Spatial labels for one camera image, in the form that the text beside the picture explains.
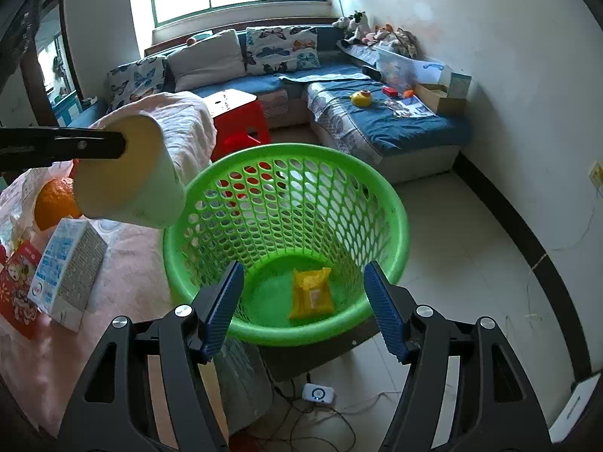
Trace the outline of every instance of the paper cup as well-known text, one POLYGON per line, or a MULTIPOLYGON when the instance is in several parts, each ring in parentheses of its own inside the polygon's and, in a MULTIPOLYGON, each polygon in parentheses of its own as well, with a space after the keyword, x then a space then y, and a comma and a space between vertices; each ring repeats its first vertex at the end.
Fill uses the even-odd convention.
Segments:
POLYGON ((174 224, 186 191, 157 121, 141 112, 104 130, 124 135, 125 152, 117 160, 80 160, 73 194, 82 213, 158 229, 174 224))

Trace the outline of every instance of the black clamp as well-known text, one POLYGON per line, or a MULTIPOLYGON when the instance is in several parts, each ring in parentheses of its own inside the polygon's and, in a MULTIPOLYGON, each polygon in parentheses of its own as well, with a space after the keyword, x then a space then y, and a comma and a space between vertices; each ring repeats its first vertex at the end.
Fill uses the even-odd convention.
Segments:
POLYGON ((455 413, 450 439, 433 450, 551 450, 536 394, 492 318, 450 321, 390 284, 376 262, 366 266, 364 286, 389 352, 411 365, 381 452, 432 450, 449 356, 460 356, 455 413))
POLYGON ((243 289, 243 265, 203 287, 191 305, 161 319, 114 318, 82 371, 57 439, 60 452, 173 451, 159 442, 148 378, 148 355, 161 357, 165 397, 181 452, 228 451, 198 364, 224 342, 243 289))

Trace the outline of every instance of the green plastic basket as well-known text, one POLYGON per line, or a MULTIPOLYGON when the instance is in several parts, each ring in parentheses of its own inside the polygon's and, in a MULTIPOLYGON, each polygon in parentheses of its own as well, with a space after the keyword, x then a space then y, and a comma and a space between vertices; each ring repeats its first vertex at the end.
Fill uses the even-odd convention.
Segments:
POLYGON ((391 185, 354 157, 307 144, 269 144, 217 161, 188 186, 165 230, 174 302, 216 283, 232 259, 245 288, 229 334, 294 347, 327 340, 372 314, 363 268, 377 260, 396 283, 408 256, 408 219, 391 185), (332 268, 332 316, 289 320, 292 270, 332 268))

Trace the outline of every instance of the red packet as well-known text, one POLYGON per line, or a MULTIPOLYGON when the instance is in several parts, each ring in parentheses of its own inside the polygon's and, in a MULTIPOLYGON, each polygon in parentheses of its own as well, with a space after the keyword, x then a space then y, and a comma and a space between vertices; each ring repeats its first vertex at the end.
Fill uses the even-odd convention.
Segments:
POLYGON ((31 339, 39 326, 36 305, 27 298, 41 254, 23 241, 0 272, 0 315, 20 334, 31 339))

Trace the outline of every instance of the stuffed animal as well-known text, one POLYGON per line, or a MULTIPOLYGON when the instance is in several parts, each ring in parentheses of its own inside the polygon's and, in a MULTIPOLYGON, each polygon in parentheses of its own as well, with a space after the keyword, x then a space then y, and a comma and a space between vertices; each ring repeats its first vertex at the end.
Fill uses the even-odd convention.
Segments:
POLYGON ((351 37, 346 38, 348 44, 360 44, 363 37, 365 37, 370 31, 369 19, 367 18, 366 12, 354 12, 354 18, 348 25, 348 33, 351 37))
POLYGON ((364 36, 362 38, 362 42, 366 46, 371 47, 388 38, 392 32, 394 32, 394 28, 390 24, 386 24, 385 27, 379 27, 376 25, 375 31, 369 32, 366 36, 364 36))
POLYGON ((354 18, 353 15, 350 15, 349 17, 340 17, 337 19, 337 21, 333 22, 333 27, 335 27, 336 29, 341 29, 342 31, 347 30, 348 25, 350 24, 350 20, 354 18))

